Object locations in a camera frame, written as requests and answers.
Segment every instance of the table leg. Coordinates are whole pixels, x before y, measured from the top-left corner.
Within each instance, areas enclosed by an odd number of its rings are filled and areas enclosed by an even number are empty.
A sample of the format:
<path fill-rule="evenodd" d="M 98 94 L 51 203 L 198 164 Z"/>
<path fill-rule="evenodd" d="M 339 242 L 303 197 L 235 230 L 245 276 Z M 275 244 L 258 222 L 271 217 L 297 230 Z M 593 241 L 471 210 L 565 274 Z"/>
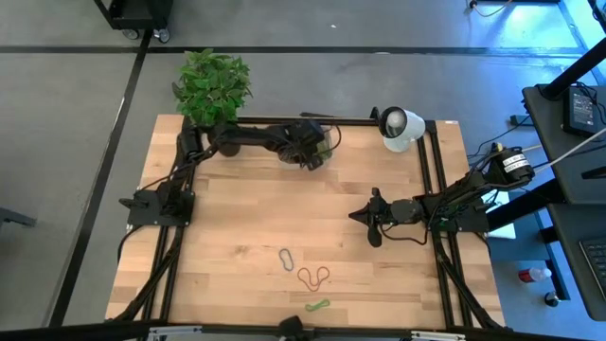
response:
<path fill-rule="evenodd" d="M 543 90 L 542 95 L 548 99 L 554 99 L 566 90 L 584 74 L 591 71 L 606 56 L 606 38 L 602 39 L 576 62 L 568 67 L 556 79 L 550 82 Z"/>
<path fill-rule="evenodd" d="M 492 231 L 509 224 L 547 204 L 563 202 L 564 197 L 560 185 L 556 179 L 552 179 L 488 213 L 489 229 Z"/>
<path fill-rule="evenodd" d="M 36 224 L 35 219 L 5 208 L 0 208 L 0 221 L 3 223 L 13 222 L 23 226 L 34 226 Z"/>
<path fill-rule="evenodd" d="M 542 228 L 539 230 L 539 232 L 541 233 L 544 243 L 557 242 L 560 240 L 558 238 L 558 234 L 556 233 L 556 229 L 553 228 L 553 226 Z"/>

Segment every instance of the leaves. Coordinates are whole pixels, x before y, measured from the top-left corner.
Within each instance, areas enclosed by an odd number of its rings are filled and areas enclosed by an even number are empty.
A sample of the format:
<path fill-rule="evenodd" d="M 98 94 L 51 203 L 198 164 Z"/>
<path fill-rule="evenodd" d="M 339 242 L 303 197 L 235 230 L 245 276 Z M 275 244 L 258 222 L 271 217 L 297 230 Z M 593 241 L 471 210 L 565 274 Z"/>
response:
<path fill-rule="evenodd" d="M 177 110 L 198 124 L 235 120 L 244 98 L 252 96 L 249 68 L 241 57 L 216 55 L 208 48 L 186 52 L 186 59 L 180 80 L 172 84 Z"/>

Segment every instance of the green rubber band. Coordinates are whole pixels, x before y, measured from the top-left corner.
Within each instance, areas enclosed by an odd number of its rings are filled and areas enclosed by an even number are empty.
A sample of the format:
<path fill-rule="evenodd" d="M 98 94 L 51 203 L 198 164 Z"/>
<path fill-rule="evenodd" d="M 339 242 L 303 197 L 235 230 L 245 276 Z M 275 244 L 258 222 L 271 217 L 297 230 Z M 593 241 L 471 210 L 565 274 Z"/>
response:
<path fill-rule="evenodd" d="M 329 305 L 330 305 L 330 301 L 327 298 L 324 298 L 317 304 L 314 304 L 314 305 L 306 304 L 305 310 L 311 313 L 311 312 L 315 312 L 316 310 L 318 310 L 320 308 L 328 307 Z"/>

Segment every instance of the gray floor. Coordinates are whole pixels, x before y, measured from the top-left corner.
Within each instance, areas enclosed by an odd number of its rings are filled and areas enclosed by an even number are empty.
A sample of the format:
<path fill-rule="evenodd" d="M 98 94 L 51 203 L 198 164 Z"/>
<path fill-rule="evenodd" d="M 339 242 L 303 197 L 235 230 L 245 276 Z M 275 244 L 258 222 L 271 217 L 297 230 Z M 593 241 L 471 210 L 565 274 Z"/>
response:
<path fill-rule="evenodd" d="M 92 1 L 59 3 L 1 2 L 0 46 L 134 44 L 107 27 Z M 483 6 L 485 11 L 496 7 Z M 594 44 L 601 33 L 595 34 L 594 23 L 587 24 L 588 9 L 574 3 L 570 10 L 583 22 L 583 37 L 593 34 L 588 44 Z M 175 0 L 169 45 L 575 46 L 557 6 L 511 6 L 491 18 L 475 14 L 465 10 L 463 0 Z M 372 106 L 399 105 L 424 118 L 459 120 L 469 152 L 508 129 L 510 115 L 523 113 L 522 88 L 551 81 L 574 61 L 454 55 L 242 57 L 251 67 L 255 97 L 241 115 L 295 116 L 307 111 L 367 117 Z M 183 58 L 146 57 L 68 324 L 99 322 L 104 316 L 127 216 L 117 199 L 130 196 L 138 183 L 155 117 L 175 112 L 169 85 Z M 0 54 L 0 206 L 39 219 L 33 229 L 5 224 L 0 230 L 0 269 L 9 278 L 0 281 L 0 330 L 45 323 L 133 60 L 131 54 Z M 583 80 L 595 83 L 591 75 Z M 531 128 L 500 141 L 523 147 L 539 143 Z M 541 150 L 528 156 L 533 164 L 545 160 Z M 531 187 L 549 176 L 542 173 Z M 606 333 L 604 324 L 587 316 L 578 293 L 555 310 L 540 304 L 544 287 L 515 281 L 515 269 L 523 265 L 494 267 L 511 328 L 586 338 Z M 569 270 L 564 273 L 574 287 Z M 584 328 L 566 328 L 573 321 Z"/>

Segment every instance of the wooden tabletop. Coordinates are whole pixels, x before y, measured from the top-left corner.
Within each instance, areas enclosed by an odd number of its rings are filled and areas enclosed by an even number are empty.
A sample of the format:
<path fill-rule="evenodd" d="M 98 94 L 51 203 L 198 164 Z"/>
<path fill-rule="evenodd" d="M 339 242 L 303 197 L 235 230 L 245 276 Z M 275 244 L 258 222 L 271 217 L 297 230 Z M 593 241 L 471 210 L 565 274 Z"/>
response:
<path fill-rule="evenodd" d="M 169 172 L 182 121 L 177 115 L 158 117 L 142 185 Z M 198 166 L 195 210 L 185 232 L 170 322 L 275 326 L 298 314 L 306 326 L 445 327 L 431 241 L 419 246 L 383 239 L 382 247 L 373 248 L 366 226 L 348 218 L 366 204 L 373 187 L 388 202 L 424 193 L 417 145 L 393 153 L 374 127 L 341 130 L 341 145 L 318 170 L 284 167 L 275 153 L 259 147 L 242 147 L 231 158 L 216 154 Z M 438 121 L 437 130 L 452 184 L 468 169 L 460 129 L 455 121 Z M 331 133 L 336 138 L 334 129 Z M 438 191 L 431 144 L 425 139 Z M 143 227 L 125 243 L 108 318 L 121 313 L 147 280 L 158 230 Z M 389 232 L 423 237 L 421 224 Z M 503 323 L 486 246 L 469 233 L 459 234 L 458 241 L 469 287 L 492 318 Z M 292 272 L 282 267 L 282 248 L 293 256 Z M 297 271 L 307 267 L 315 279 L 321 266 L 330 269 L 330 277 L 310 292 Z M 153 316 L 159 315 L 163 285 Z M 460 324 L 452 283 L 450 292 Z M 306 304 L 324 298 L 330 300 L 328 308 L 305 310 Z"/>

